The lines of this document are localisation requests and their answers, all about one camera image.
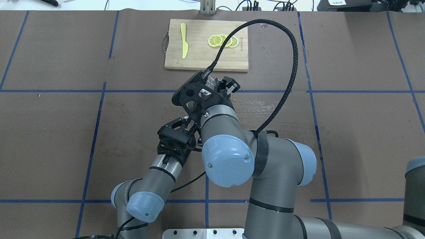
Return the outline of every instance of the light blue cap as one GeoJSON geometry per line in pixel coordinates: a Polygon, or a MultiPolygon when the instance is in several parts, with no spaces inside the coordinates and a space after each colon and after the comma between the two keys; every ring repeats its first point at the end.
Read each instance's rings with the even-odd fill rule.
{"type": "Polygon", "coordinates": [[[425,166],[425,156],[421,156],[421,157],[417,157],[414,158],[412,160],[410,160],[407,163],[407,170],[406,173],[404,174],[404,176],[406,176],[406,174],[412,170],[414,170],[415,168],[419,168],[425,166]]]}
{"type": "Polygon", "coordinates": [[[123,185],[123,184],[125,184],[126,182],[129,182],[129,181],[125,181],[125,182],[122,182],[122,183],[120,183],[120,184],[118,184],[113,190],[112,190],[112,193],[111,193],[111,195],[110,195],[110,201],[111,201],[111,203],[112,203],[112,205],[113,205],[113,207],[114,208],[117,208],[116,207],[116,205],[115,205],[115,194],[116,194],[116,192],[118,191],[118,188],[119,187],[121,187],[121,185],[123,185]]]}
{"type": "Polygon", "coordinates": [[[209,138],[202,147],[202,160],[210,180],[221,186],[239,186],[254,172],[254,154],[241,139],[219,134],[209,138]]]}
{"type": "Polygon", "coordinates": [[[300,153],[301,160],[303,161],[304,173],[303,173],[303,179],[301,180],[299,185],[300,186],[307,185],[313,180],[313,175],[316,173],[316,170],[317,170],[316,155],[314,154],[313,150],[309,146],[292,141],[290,139],[286,139],[286,140],[291,141],[295,145],[298,152],[300,153]]]}
{"type": "Polygon", "coordinates": [[[155,193],[138,192],[131,195],[127,204],[127,212],[144,222],[153,222],[164,208],[164,201],[155,193]]]}

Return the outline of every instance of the white label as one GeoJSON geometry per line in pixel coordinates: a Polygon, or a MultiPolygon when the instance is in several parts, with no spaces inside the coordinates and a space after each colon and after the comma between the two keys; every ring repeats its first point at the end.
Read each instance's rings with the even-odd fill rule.
{"type": "Polygon", "coordinates": [[[328,0],[328,2],[332,6],[346,5],[345,0],[328,0]]]}

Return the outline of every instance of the braided black cable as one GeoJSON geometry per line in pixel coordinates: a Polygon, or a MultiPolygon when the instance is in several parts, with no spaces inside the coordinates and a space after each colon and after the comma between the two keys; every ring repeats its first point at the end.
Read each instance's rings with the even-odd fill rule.
{"type": "Polygon", "coordinates": [[[253,24],[257,24],[257,23],[265,23],[265,24],[269,24],[272,26],[275,26],[277,28],[279,28],[280,30],[284,31],[289,39],[291,40],[291,44],[292,44],[292,52],[293,52],[293,64],[292,64],[292,72],[291,72],[291,77],[289,79],[288,82],[288,86],[286,87],[285,93],[283,94],[282,98],[280,99],[278,105],[276,106],[276,108],[274,109],[274,111],[272,112],[272,114],[266,119],[266,121],[254,132],[255,137],[257,137],[257,135],[274,119],[274,117],[279,113],[279,111],[281,110],[283,104],[285,103],[286,99],[289,96],[289,93],[291,92],[292,86],[294,85],[294,81],[295,81],[295,76],[297,75],[297,68],[298,68],[298,46],[297,46],[297,41],[295,40],[294,35],[292,34],[292,32],[286,28],[285,26],[283,26],[282,24],[272,21],[272,20],[267,20],[267,19],[256,19],[256,20],[252,20],[249,21],[247,23],[244,23],[242,25],[240,25],[239,27],[237,27],[235,30],[233,30],[228,36],[227,38],[224,40],[223,44],[221,45],[217,56],[215,57],[215,60],[211,63],[210,66],[207,67],[207,69],[205,70],[206,74],[203,74],[202,77],[204,79],[206,79],[206,77],[214,70],[214,67],[217,65],[218,59],[220,58],[220,55],[224,49],[224,47],[226,46],[227,42],[229,41],[229,39],[238,31],[240,31],[241,29],[249,26],[249,25],[253,25],[253,24]]]}

